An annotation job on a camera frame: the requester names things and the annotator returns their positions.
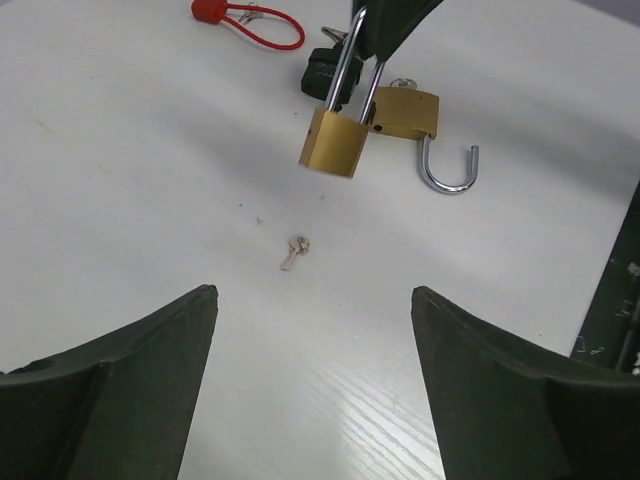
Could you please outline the black padlock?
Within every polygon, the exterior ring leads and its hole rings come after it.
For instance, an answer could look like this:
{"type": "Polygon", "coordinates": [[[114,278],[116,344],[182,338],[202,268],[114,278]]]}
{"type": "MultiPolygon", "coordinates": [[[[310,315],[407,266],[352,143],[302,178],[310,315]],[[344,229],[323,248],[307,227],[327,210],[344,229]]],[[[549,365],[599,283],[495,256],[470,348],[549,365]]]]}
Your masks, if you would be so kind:
{"type": "MultiPolygon", "coordinates": [[[[318,100],[326,99],[342,49],[341,44],[336,44],[332,48],[316,48],[312,51],[300,81],[300,89],[304,94],[318,100]]],[[[337,111],[349,103],[359,84],[363,66],[364,62],[359,57],[352,58],[338,97],[337,111]]]]}

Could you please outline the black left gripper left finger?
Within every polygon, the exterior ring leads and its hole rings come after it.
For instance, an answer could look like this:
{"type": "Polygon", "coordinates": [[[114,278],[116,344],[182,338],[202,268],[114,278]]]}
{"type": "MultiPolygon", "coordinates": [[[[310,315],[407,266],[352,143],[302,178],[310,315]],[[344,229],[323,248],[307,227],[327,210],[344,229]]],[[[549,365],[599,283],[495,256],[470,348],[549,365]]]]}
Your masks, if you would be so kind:
{"type": "Polygon", "coordinates": [[[1,376],[4,479],[175,479],[201,388],[218,291],[1,376]]]}

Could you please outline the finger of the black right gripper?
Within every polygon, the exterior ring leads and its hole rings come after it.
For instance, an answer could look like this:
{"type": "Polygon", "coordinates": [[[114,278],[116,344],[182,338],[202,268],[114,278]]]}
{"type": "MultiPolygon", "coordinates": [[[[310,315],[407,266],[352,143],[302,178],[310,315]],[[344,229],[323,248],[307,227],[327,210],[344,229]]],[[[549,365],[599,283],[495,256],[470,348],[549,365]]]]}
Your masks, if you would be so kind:
{"type": "Polygon", "coordinates": [[[388,61],[418,25],[443,0],[358,0],[352,14],[365,8],[364,23],[357,36],[355,51],[363,60],[374,56],[388,61]]]}

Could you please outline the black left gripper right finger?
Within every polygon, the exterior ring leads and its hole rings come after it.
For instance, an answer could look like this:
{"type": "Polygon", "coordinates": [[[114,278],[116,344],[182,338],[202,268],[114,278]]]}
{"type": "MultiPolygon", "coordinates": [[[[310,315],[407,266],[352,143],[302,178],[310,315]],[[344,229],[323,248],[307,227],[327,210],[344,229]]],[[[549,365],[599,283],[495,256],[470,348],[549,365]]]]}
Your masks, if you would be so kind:
{"type": "Polygon", "coordinates": [[[446,478],[638,478],[637,377],[542,348],[426,286],[411,319],[446,478]]]}

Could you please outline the small silver keys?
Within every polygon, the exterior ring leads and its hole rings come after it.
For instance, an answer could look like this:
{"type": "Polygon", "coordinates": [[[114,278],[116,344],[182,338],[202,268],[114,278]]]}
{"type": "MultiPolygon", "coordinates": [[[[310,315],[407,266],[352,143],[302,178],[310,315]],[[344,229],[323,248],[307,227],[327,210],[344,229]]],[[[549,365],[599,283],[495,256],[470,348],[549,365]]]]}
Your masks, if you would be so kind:
{"type": "Polygon", "coordinates": [[[293,266],[295,259],[309,251],[311,243],[307,236],[296,234],[289,238],[288,245],[289,252],[280,264],[281,271],[289,271],[293,266]]]}

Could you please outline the small brass padlock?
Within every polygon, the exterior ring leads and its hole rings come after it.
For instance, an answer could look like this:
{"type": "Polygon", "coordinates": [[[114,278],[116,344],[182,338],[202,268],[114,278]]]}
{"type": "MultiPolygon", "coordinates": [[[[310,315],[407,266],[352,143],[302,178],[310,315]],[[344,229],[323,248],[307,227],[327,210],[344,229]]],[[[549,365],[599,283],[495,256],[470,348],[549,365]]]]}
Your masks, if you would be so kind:
{"type": "Polygon", "coordinates": [[[376,61],[358,120],[339,113],[336,107],[349,66],[355,58],[356,43],[366,17],[366,6],[353,16],[324,105],[314,111],[299,158],[302,167],[345,178],[354,176],[369,133],[374,96],[385,61],[376,61]]]}

